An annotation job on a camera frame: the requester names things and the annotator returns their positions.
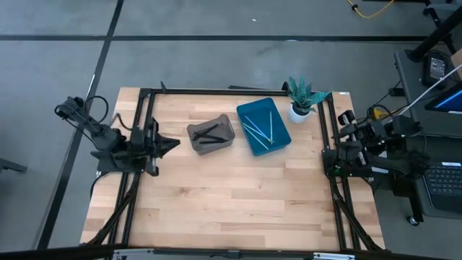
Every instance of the gray container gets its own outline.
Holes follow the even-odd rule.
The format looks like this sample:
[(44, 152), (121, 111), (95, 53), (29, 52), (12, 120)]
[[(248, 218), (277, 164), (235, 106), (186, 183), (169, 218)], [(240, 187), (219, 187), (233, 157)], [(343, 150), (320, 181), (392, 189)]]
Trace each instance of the gray container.
[[(212, 129), (207, 134), (210, 134), (216, 137), (222, 137), (223, 139), (226, 139), (228, 141), (223, 142), (223, 143), (216, 143), (216, 144), (199, 144), (199, 141), (213, 140), (213, 139), (207, 139), (206, 137), (201, 137), (195, 141), (193, 140), (193, 138), (195, 137), (195, 134), (194, 134), (195, 132), (203, 131), (204, 129), (208, 129), (209, 127), (212, 127), (215, 124), (218, 124), (218, 126)], [(216, 119), (203, 122), (198, 125), (191, 124), (186, 129), (188, 130), (188, 135), (189, 135), (189, 140), (191, 141), (191, 145), (193, 146), (194, 151), (196, 151), (199, 155), (205, 155), (209, 152), (213, 152), (218, 149), (229, 147), (235, 138), (235, 133), (234, 133), (234, 130), (232, 129), (230, 119), (225, 114), (220, 115)]]

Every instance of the blue tray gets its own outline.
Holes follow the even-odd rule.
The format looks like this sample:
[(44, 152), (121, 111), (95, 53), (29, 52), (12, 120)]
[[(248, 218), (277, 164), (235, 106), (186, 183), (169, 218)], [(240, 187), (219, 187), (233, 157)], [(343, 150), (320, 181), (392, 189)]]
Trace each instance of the blue tray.
[[(268, 147), (268, 149), (266, 149), (257, 140), (255, 140), (255, 138), (251, 134), (249, 134), (247, 130), (244, 129), (244, 125), (242, 125), (242, 123), (244, 122), (245, 124), (255, 129), (255, 126), (253, 126), (252, 123), (249, 122), (245, 117), (247, 116), (255, 125), (258, 126), (260, 130), (262, 130), (262, 132), (268, 138), (271, 138), (269, 111), (271, 111), (273, 119), (274, 143), (270, 144), (262, 136), (255, 134), (253, 132), (253, 134), (255, 134), (255, 136)], [(267, 97), (262, 100), (254, 101), (252, 103), (239, 105), (237, 107), (237, 117), (239, 118), (240, 124), (245, 134), (245, 138), (247, 139), (247, 143), (250, 146), (250, 149), (252, 150), (252, 154), (254, 156), (264, 155), (266, 153), (279, 150), (281, 148), (286, 147), (292, 141), (272, 98)]]

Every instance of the concrete floor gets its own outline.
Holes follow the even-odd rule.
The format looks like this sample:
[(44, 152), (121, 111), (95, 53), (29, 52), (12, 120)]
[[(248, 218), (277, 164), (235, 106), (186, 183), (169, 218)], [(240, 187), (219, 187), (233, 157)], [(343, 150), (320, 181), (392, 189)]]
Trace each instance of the concrete floor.
[[(383, 5), (357, 2), (364, 13)], [(115, 6), (116, 0), (0, 0), (0, 35), (106, 35)], [(435, 26), (422, 16), (423, 8), (419, 3), (395, 3), (376, 19), (362, 19), (346, 1), (127, 0), (115, 34), (428, 35)], [(111, 113), (119, 87), (157, 87), (162, 80), (168, 87), (279, 89), (289, 76), (304, 75), (315, 90), (351, 92), (356, 113), (363, 115), (398, 81), (393, 52), (416, 45), (112, 42), (96, 93), (108, 99)], [(0, 175), (0, 251), (35, 246), (73, 131), (54, 115), (54, 106), (67, 96), (87, 94), (102, 46), (102, 41), (0, 41), (0, 157), (28, 166), (26, 174)], [(387, 98), (383, 104), (397, 108), (404, 99)], [(91, 113), (98, 117), (101, 107), (95, 103)], [(83, 139), (50, 247), (79, 242), (97, 163), (90, 151), (92, 145)], [(412, 227), (404, 220), (411, 212), (407, 200), (386, 190), (379, 190), (375, 200), (388, 249), (460, 258), (460, 221), (426, 217), (419, 227)]]

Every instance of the succulent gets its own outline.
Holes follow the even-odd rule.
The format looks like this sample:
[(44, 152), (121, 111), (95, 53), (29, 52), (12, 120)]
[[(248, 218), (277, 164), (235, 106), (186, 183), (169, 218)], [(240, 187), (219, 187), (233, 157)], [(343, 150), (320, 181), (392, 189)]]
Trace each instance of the succulent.
[(297, 86), (295, 80), (289, 78), (289, 96), (292, 99), (295, 113), (304, 116), (309, 112), (316, 112), (316, 109), (312, 108), (312, 105), (322, 102), (329, 92), (311, 92), (311, 83), (305, 85), (305, 78), (300, 77), (300, 83)]

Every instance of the butcher block tabletop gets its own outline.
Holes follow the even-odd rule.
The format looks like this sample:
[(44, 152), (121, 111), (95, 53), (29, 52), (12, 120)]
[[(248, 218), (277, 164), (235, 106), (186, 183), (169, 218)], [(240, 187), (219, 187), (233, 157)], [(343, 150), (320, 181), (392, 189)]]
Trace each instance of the butcher block tabletop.
[[(115, 111), (129, 126), (134, 119), (139, 90), (122, 87), (115, 104)], [(349, 93), (334, 92), (333, 97), (337, 115), (353, 109)], [(323, 174), (319, 115), (312, 113), (302, 124), (291, 123), (287, 118), (290, 98), (271, 97), (292, 143), (254, 157), (237, 119), (236, 107), (262, 98), (265, 97), (155, 95), (152, 115), (159, 122), (159, 133), (179, 139), (181, 144), (157, 160), (159, 176), (142, 173), (130, 246), (339, 250), (331, 191)], [(186, 127), (223, 113), (228, 115), (235, 131), (232, 146), (197, 155)], [(331, 137), (331, 124), (326, 121)], [(114, 127), (130, 136), (118, 122)], [(349, 180), (357, 219), (383, 247), (371, 188), (361, 178)], [(113, 213), (120, 181), (121, 173), (109, 173), (96, 183), (82, 242), (93, 238)], [(116, 242), (121, 242), (124, 218), (123, 215), (119, 222)], [(345, 217), (344, 228), (347, 244), (351, 246)]]

